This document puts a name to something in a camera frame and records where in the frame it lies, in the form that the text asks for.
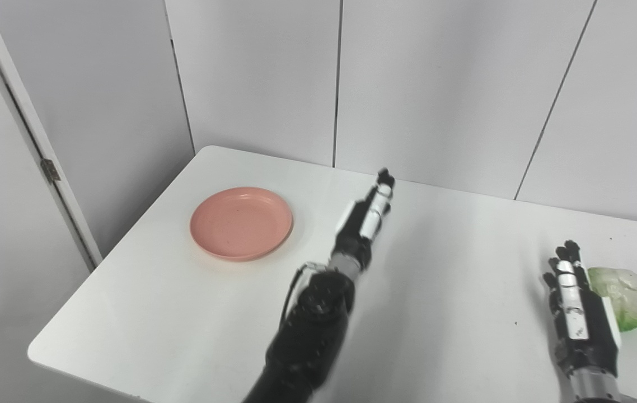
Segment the white partition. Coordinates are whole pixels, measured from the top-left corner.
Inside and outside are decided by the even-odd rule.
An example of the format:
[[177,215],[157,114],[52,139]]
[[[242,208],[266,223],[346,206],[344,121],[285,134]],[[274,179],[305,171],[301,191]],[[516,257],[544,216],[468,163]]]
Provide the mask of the white partition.
[[0,77],[0,403],[136,403],[27,359],[89,274],[38,160]]
[[598,2],[518,199],[637,219],[637,2]]
[[162,0],[0,0],[0,34],[106,255],[194,155]]
[[331,165],[339,0],[167,0],[196,150]]
[[513,198],[589,0],[346,0],[336,167]]

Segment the door frame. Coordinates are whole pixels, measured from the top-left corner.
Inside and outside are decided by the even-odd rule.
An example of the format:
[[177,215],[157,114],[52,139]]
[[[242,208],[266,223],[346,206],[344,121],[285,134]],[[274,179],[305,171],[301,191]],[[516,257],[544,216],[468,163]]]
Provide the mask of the door frame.
[[55,190],[57,197],[55,199],[58,202],[58,208],[68,221],[68,227],[73,233],[73,237],[78,243],[83,255],[89,260],[90,270],[96,268],[102,261],[103,257],[97,247],[97,243],[90,231],[90,227],[87,224],[87,220],[80,209],[80,205],[77,202],[77,198],[70,188],[67,182],[67,176],[65,175],[62,166],[50,144],[50,138],[48,138],[45,127],[40,121],[40,116],[35,110],[32,101],[30,100],[30,94],[27,92],[25,85],[22,83],[20,74],[17,72],[14,61],[7,51],[6,44],[3,41],[3,37],[0,33],[0,77],[6,85],[6,90],[12,100],[12,103],[16,107],[16,112],[19,114],[22,123],[25,125],[25,133],[29,135],[29,138],[34,145],[35,150],[39,154],[41,159],[50,159],[53,161],[55,169],[60,176],[60,180],[52,181],[52,187]]

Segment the cabbage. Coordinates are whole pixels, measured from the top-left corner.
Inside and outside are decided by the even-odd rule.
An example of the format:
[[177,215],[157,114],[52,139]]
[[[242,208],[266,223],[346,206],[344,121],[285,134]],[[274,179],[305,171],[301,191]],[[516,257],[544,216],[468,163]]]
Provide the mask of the cabbage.
[[610,297],[620,331],[637,327],[637,273],[626,269],[589,268],[590,287]]

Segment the pink plate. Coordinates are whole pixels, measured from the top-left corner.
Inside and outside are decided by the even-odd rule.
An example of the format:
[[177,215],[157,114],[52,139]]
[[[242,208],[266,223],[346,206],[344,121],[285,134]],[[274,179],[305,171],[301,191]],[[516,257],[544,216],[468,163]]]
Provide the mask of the pink plate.
[[278,194],[236,187],[204,200],[191,215],[190,232],[210,254],[234,262],[275,250],[291,232],[291,209]]

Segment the robotic arm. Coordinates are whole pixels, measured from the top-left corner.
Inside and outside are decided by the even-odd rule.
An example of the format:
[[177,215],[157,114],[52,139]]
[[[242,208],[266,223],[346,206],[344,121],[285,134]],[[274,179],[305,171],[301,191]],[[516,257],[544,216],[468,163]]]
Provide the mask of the robotic arm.
[[553,273],[545,273],[543,279],[550,288],[549,306],[557,330],[557,364],[572,385],[575,401],[637,401],[617,388],[621,339],[610,299],[590,289],[577,243],[566,241],[556,254],[549,260]]
[[328,265],[312,265],[316,273],[286,314],[291,282],[266,364],[244,403],[305,403],[326,382],[346,336],[354,304],[355,283],[371,262],[371,245],[390,211],[395,179],[387,169],[375,186],[357,201],[336,235]]

